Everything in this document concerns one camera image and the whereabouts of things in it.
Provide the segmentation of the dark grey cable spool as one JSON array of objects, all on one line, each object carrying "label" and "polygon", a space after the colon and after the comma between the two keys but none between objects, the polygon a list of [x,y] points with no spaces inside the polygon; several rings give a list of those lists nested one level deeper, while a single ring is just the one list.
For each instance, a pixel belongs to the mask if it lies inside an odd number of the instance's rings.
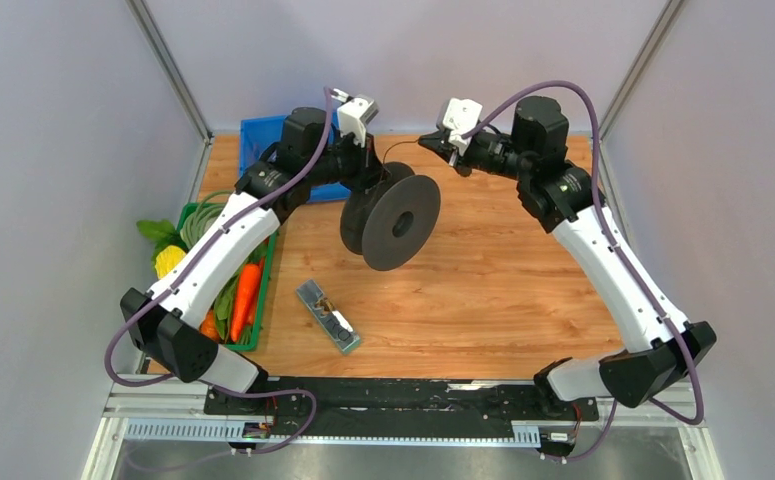
[{"label": "dark grey cable spool", "polygon": [[388,162],[386,177],[354,192],[340,217],[340,238],[373,270],[390,271],[411,260],[430,238],[441,208],[434,179],[407,164]]}]

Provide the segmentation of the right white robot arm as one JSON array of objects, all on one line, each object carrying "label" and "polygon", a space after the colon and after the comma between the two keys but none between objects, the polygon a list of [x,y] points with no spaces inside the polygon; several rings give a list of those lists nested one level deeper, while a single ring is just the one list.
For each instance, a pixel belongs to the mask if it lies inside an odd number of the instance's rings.
[{"label": "right white robot arm", "polygon": [[586,397],[636,408],[689,376],[687,364],[704,358],[716,333],[706,321],[690,322],[621,238],[603,194],[592,190],[590,172],[567,158],[569,121],[559,103],[543,96],[519,100],[509,133],[485,130],[481,111],[474,100],[449,99],[437,132],[421,136],[419,145],[463,176],[478,170],[516,181],[522,207],[582,268],[623,342],[617,353],[565,358],[538,372],[538,413],[556,419]]}]

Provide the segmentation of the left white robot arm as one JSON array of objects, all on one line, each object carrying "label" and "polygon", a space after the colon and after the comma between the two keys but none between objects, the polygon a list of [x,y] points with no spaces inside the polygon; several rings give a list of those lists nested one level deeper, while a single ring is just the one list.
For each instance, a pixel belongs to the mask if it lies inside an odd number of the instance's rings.
[{"label": "left white robot arm", "polygon": [[247,257],[310,198],[313,187],[341,183],[366,190],[382,175],[368,133],[376,105],[352,99],[337,111],[301,107],[284,121],[279,141],[249,166],[220,216],[186,257],[147,291],[120,301],[121,335],[185,383],[201,381],[230,394],[242,413],[267,405],[266,372],[204,336],[199,326]]}]

